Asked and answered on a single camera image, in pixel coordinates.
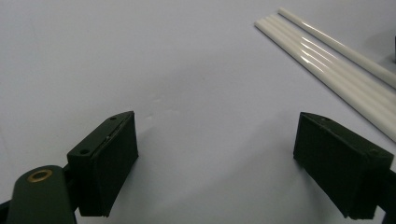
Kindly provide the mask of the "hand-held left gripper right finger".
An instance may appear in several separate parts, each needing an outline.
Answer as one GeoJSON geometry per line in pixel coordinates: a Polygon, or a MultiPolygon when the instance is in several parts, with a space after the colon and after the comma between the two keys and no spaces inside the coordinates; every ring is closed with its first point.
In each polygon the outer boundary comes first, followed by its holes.
{"type": "Polygon", "coordinates": [[[343,125],[300,114],[293,158],[344,217],[372,219],[381,208],[394,218],[394,155],[343,125]]]}

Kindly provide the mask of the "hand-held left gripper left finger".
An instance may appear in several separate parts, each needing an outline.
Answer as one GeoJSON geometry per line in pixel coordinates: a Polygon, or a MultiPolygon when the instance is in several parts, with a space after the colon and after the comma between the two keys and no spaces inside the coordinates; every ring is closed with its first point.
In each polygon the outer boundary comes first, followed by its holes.
{"type": "Polygon", "coordinates": [[[67,153],[84,217],[107,217],[138,158],[134,112],[112,116],[67,153]]]}

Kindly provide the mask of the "row of white chopsticks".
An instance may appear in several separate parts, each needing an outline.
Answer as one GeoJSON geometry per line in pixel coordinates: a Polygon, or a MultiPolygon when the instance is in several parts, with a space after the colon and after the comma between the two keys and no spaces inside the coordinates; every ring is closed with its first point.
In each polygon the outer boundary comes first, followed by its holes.
{"type": "Polygon", "coordinates": [[[275,15],[257,20],[254,25],[396,142],[396,92],[334,56],[316,40],[275,15]]]}

